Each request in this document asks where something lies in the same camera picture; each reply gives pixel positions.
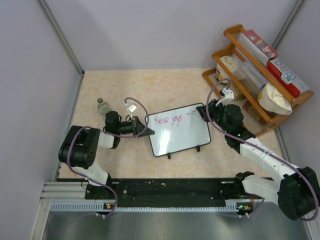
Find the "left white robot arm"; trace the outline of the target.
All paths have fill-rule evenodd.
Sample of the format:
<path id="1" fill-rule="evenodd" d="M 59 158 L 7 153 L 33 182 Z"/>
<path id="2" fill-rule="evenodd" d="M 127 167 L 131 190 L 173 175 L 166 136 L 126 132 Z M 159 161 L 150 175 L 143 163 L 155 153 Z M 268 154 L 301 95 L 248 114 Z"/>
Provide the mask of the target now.
<path id="1" fill-rule="evenodd" d="M 137 116 L 127 116 L 123 121 L 116 111 L 105 114 L 103 130 L 73 125 L 59 149 L 58 159 L 61 163 L 70 165 L 74 172 L 85 177 L 91 185 L 96 186 L 97 194 L 106 199 L 113 194 L 114 187 L 108 183 L 110 175 L 96 160 L 97 149 L 116 149 L 121 135 L 144 137 L 154 135 L 155 131 L 146 127 Z"/>

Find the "magenta capped marker pen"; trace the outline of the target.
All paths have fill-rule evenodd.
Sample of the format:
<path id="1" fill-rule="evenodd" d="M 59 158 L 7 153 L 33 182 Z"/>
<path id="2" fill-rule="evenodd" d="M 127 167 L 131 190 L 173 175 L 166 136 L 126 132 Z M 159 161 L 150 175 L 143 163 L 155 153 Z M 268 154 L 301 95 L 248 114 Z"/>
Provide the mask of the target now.
<path id="1" fill-rule="evenodd" d="M 187 115 L 190 116 L 190 115 L 193 115 L 193 114 L 196 114 L 196 113 L 198 113 L 198 111 L 197 110 L 193 110 L 191 112 L 188 112 Z"/>

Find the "black framed whiteboard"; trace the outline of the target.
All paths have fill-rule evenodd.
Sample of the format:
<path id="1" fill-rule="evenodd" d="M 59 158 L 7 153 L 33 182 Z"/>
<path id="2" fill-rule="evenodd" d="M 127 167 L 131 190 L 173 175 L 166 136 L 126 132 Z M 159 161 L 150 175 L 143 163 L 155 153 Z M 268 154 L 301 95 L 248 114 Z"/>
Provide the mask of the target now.
<path id="1" fill-rule="evenodd" d="M 171 154 L 200 147 L 211 143 L 209 125 L 202 120 L 199 113 L 187 115 L 196 110 L 196 107 L 204 106 L 203 103 L 195 103 L 179 108 L 150 114 L 145 120 L 148 128 L 155 134 L 149 136 L 152 153 L 155 157 Z"/>

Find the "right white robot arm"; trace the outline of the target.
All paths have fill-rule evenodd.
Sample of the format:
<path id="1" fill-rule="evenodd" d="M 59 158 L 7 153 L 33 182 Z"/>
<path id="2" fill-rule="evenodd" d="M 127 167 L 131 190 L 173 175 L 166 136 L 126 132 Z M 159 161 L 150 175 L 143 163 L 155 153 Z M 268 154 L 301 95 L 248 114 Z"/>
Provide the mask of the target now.
<path id="1" fill-rule="evenodd" d="M 267 172 L 270 180 L 252 172 L 238 174 L 239 182 L 233 192 L 239 198 L 249 194 L 276 204 L 289 219 L 313 221 L 320 212 L 320 186 L 317 175 L 310 167 L 300 168 L 279 157 L 250 132 L 244 125 L 239 106 L 224 105 L 213 99 L 207 105 L 196 107 L 201 118 L 224 134 L 228 146 L 240 155 L 254 161 Z"/>

